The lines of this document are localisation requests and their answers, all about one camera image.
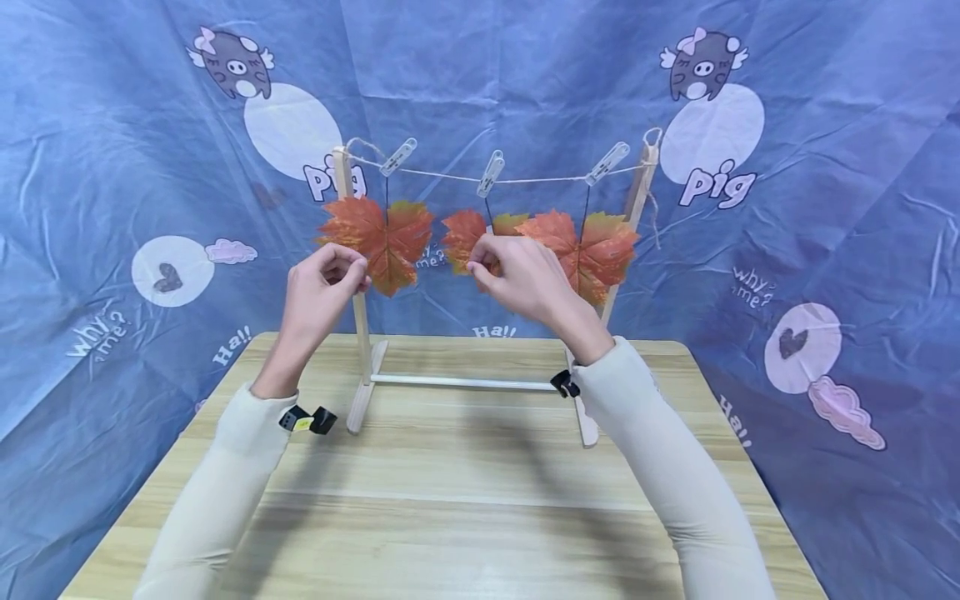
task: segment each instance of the wrist strap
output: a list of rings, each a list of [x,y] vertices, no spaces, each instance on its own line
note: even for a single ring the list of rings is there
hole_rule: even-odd
[[[580,395],[580,388],[577,384],[573,383],[572,375],[570,371],[566,369],[555,374],[553,378],[550,379],[550,385],[557,388],[557,391],[560,392],[560,396],[562,397],[578,397]]]
[[[290,410],[284,413],[280,418],[280,426],[287,431],[294,433],[296,431],[311,431],[317,435],[325,436],[333,428],[333,423],[337,416],[320,406],[317,411],[310,415],[297,404],[294,404]]]

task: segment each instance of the rope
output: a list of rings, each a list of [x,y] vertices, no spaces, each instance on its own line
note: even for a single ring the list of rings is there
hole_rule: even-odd
[[[654,138],[653,141],[647,139],[647,137],[651,133],[656,134],[656,137]],[[659,127],[654,127],[648,130],[647,133],[643,135],[643,143],[646,144],[648,148],[656,147],[656,146],[659,146],[660,141],[662,140],[662,137],[663,137],[663,130]],[[348,158],[352,158],[353,160],[357,162],[361,162],[363,164],[369,164],[370,166],[376,167],[377,169],[383,166],[382,162],[367,160],[366,158],[357,156],[356,154],[351,152],[350,147],[353,144],[366,146],[367,148],[370,148],[371,150],[373,150],[373,152],[377,156],[379,156],[381,160],[384,160],[384,161],[387,160],[387,155],[382,150],[377,148],[375,144],[371,144],[371,142],[368,142],[367,140],[360,137],[354,137],[349,142],[347,142],[347,146],[345,147],[345,150],[347,151]],[[614,169],[613,171],[610,171],[607,175],[630,173],[631,171],[636,171],[644,167],[655,167],[655,166],[657,166],[656,162],[642,160],[640,163],[638,163],[633,167],[626,167],[623,169]],[[422,175],[425,177],[434,177],[434,178],[443,179],[443,180],[470,181],[473,183],[480,182],[480,179],[478,178],[463,177],[459,175],[449,175],[447,173],[435,173],[433,171],[419,171],[417,169],[404,169],[404,168],[399,168],[397,170],[402,171],[403,173],[410,173],[412,175]],[[587,176],[581,175],[577,177],[548,177],[548,178],[542,178],[542,179],[528,179],[528,180],[497,180],[496,185],[504,185],[504,184],[511,184],[511,183],[546,183],[551,181],[586,181],[586,180],[587,180]],[[660,249],[660,231],[657,227],[657,216],[660,213],[660,205],[657,204],[657,198],[654,197],[653,192],[651,192],[650,190],[647,190],[647,197],[650,198],[650,200],[653,201],[654,203],[654,215],[653,215],[654,243],[657,245],[657,249],[659,250]]]
[[[646,141],[646,134],[644,134],[644,139],[643,139],[643,141],[644,141],[645,143],[649,143],[649,142]],[[383,152],[382,150],[380,150],[380,149],[377,148],[375,145],[371,144],[371,143],[368,142],[367,140],[362,139],[362,138],[360,138],[360,137],[354,137],[354,138],[352,138],[349,142],[347,142],[347,146],[345,147],[345,149],[347,150],[347,156],[348,156],[349,158],[352,158],[353,160],[355,160],[355,161],[357,161],[357,162],[362,162],[363,164],[369,164],[371,167],[376,167],[377,169],[379,169],[380,167],[383,166],[383,163],[382,163],[382,162],[376,162],[376,161],[374,161],[374,160],[368,160],[368,159],[363,158],[363,157],[361,157],[361,156],[357,156],[356,154],[354,154],[353,152],[351,152],[351,151],[350,151],[350,146],[352,146],[353,144],[360,144],[361,146],[366,146],[366,147],[370,148],[371,150],[373,150],[373,151],[374,151],[378,156],[380,156],[383,160],[386,160],[386,159],[387,159],[387,156],[384,154],[384,152]],[[619,173],[629,173],[629,172],[631,172],[631,171],[636,171],[637,169],[642,169],[643,167],[650,167],[650,166],[656,166],[656,163],[647,162],[647,161],[641,161],[639,164],[637,164],[636,166],[633,166],[633,167],[626,167],[626,168],[624,168],[624,169],[614,169],[613,171],[610,171],[607,175],[617,175],[617,174],[619,174]],[[399,169],[397,169],[397,170],[398,170],[398,171],[402,171],[403,173],[410,173],[410,174],[412,174],[412,175],[423,175],[423,176],[426,176],[426,177],[435,177],[435,178],[442,179],[442,180],[471,181],[471,182],[473,182],[473,183],[479,183],[479,182],[480,182],[480,179],[478,179],[478,178],[463,177],[463,176],[460,176],[460,175],[449,175],[449,174],[447,174],[447,173],[435,173],[435,172],[433,172],[433,171],[418,171],[417,169],[404,169],[404,168],[402,168],[402,167],[399,168]],[[510,184],[510,183],[545,183],[545,182],[550,182],[550,181],[585,181],[585,180],[587,180],[587,176],[586,176],[586,175],[580,175],[580,176],[577,176],[577,177],[548,177],[548,178],[543,178],[543,179],[531,179],[531,180],[497,180],[497,181],[496,181],[496,185],[504,185],[504,184]]]

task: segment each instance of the pink cloud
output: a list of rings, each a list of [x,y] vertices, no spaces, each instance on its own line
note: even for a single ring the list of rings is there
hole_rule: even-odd
[[[210,259],[210,262],[219,262],[226,265],[250,262],[257,256],[256,250],[243,242],[231,242],[224,238],[220,238],[212,246],[207,246],[205,250],[206,257]]]
[[[870,413],[860,407],[860,396],[845,385],[824,375],[807,391],[813,410],[841,433],[850,434],[859,443],[874,450],[887,447],[886,440],[871,426]]]

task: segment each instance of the white long sleeve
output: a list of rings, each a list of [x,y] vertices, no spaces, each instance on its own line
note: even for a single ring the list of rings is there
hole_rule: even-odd
[[[627,459],[680,557],[688,600],[775,599],[743,509],[623,338],[572,369],[587,414]]]
[[[134,600],[206,600],[219,589],[290,440],[280,419],[296,403],[254,397],[249,384],[237,391],[160,530]]]

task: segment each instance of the tabletop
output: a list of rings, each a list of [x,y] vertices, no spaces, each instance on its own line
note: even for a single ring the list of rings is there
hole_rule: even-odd
[[[130,599],[217,419],[274,338],[239,356],[62,599]],[[384,372],[545,381],[565,366],[554,340],[389,339]],[[778,598],[825,598],[687,349],[634,345],[743,505]],[[683,599],[660,521],[609,439],[583,449],[571,400],[381,383],[351,436],[359,376],[354,336],[313,357],[300,405],[341,421],[292,436],[221,597]]]

